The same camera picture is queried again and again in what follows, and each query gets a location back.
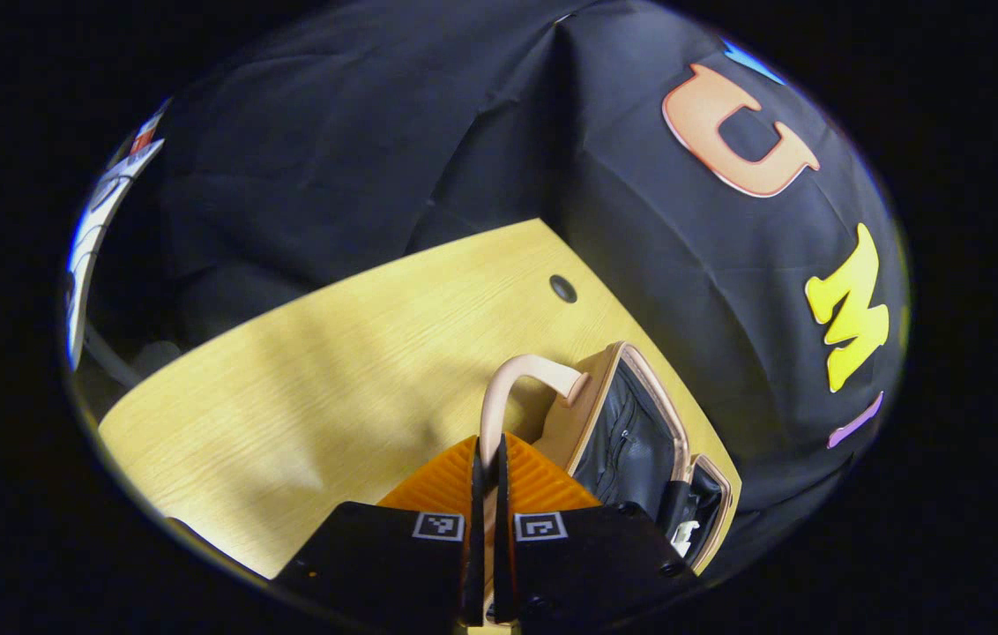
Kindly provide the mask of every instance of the ridged orange pad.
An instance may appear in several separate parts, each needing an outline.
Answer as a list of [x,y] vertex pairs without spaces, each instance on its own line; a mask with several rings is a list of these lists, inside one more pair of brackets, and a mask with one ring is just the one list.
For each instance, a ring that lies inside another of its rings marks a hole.
[[596,496],[522,438],[508,434],[507,479],[510,510],[539,514],[600,507]]
[[472,459],[475,435],[460,441],[420,467],[378,505],[414,512],[463,514],[472,517]]

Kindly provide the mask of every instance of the wooden table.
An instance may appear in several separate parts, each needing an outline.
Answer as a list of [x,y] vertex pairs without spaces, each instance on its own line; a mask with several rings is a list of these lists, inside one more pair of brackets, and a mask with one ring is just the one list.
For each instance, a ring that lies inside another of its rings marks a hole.
[[[552,274],[575,287],[575,303],[551,288]],[[158,512],[270,579],[335,505],[377,502],[478,433],[484,389],[508,358],[572,365],[618,340],[664,379],[692,454],[729,475],[736,505],[741,480],[691,393],[540,220],[400,258],[253,318],[125,394],[100,434]],[[552,398],[520,379],[506,430],[538,439]]]

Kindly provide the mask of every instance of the beige bag handle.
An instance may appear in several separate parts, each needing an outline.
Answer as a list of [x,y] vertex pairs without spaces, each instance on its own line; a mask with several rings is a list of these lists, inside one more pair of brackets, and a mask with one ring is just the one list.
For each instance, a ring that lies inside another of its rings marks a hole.
[[569,366],[551,362],[538,355],[519,355],[511,357],[488,383],[487,392],[483,393],[483,415],[480,418],[480,459],[483,469],[491,468],[495,452],[499,451],[499,439],[503,436],[503,413],[507,410],[507,399],[510,390],[520,377],[534,377],[544,385],[555,389],[561,395],[566,407],[573,406],[577,395],[581,393],[589,378],[588,373],[581,373]]

